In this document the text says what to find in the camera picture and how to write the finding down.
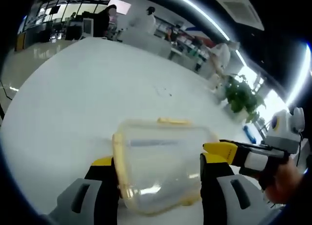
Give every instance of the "white table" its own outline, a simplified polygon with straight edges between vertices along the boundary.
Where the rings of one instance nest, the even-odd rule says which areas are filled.
[[[119,123],[159,117],[189,119],[219,138],[248,142],[242,126],[213,102],[205,79],[140,49],[92,37],[53,56],[26,80],[0,137],[21,191],[39,213],[48,213],[94,160],[112,154]],[[118,210],[119,225],[202,221],[201,202],[153,218]]]

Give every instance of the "computer monitor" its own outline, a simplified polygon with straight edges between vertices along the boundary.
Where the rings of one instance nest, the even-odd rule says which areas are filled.
[[[62,22],[62,18],[56,18],[54,19],[54,23],[61,23]]]
[[[49,15],[56,14],[59,11],[60,6],[54,6],[51,8]]]
[[[75,21],[82,21],[82,20],[83,20],[82,15],[76,15]]]
[[[81,38],[82,37],[93,37],[93,19],[83,18]]]
[[[116,5],[117,12],[126,15],[131,7],[131,4],[121,0],[110,0],[107,6]]]

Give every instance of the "ceiling light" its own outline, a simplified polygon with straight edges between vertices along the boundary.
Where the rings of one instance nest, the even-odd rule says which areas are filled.
[[[295,100],[295,98],[298,96],[299,92],[301,91],[301,89],[304,85],[304,82],[307,78],[309,69],[310,69],[310,62],[311,62],[311,50],[310,50],[309,46],[307,45],[306,54],[305,54],[305,58],[303,61],[302,68],[300,70],[299,77],[298,77],[297,82],[296,82],[296,84],[295,84],[295,86],[291,92],[291,95],[287,99],[286,106],[289,106],[290,104],[292,104],[292,102]]]
[[[16,92],[19,91],[19,89],[13,88],[11,86],[10,86],[10,89],[13,90],[13,91],[16,91]]]
[[[194,178],[199,178],[200,175],[199,174],[191,174],[189,175],[189,179],[194,179]]]
[[[201,10],[199,7],[197,7],[194,3],[192,3],[191,1],[189,0],[182,0],[183,2],[185,2],[186,4],[190,5],[192,8],[194,8],[196,11],[198,11],[203,17],[205,17],[211,24],[213,24],[213,26],[219,30],[219,32],[223,35],[223,37],[229,41],[230,38],[229,36],[220,28],[219,25],[217,25],[217,23],[211,19],[210,16],[208,16],[203,10]],[[236,54],[238,55],[239,59],[242,61],[243,65],[244,66],[247,66],[245,60],[243,59],[242,55],[240,54],[240,52],[238,50],[235,51]]]

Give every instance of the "plastic lid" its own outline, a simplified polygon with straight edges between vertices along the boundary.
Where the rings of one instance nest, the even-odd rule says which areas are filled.
[[[183,122],[121,124],[114,162],[126,206],[153,214],[199,199],[202,145],[217,141],[208,128]]]

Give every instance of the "potted plant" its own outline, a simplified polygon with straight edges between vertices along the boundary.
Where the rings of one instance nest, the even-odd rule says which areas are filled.
[[[265,106],[264,100],[255,90],[249,87],[244,75],[238,77],[242,79],[241,82],[237,81],[233,76],[228,77],[226,98],[233,113],[241,116],[240,121],[246,119],[247,123],[250,121],[255,122],[259,118],[256,109],[260,105]]]
[[[220,83],[215,87],[214,95],[218,99],[218,102],[221,103],[221,101],[226,99],[226,87]]]

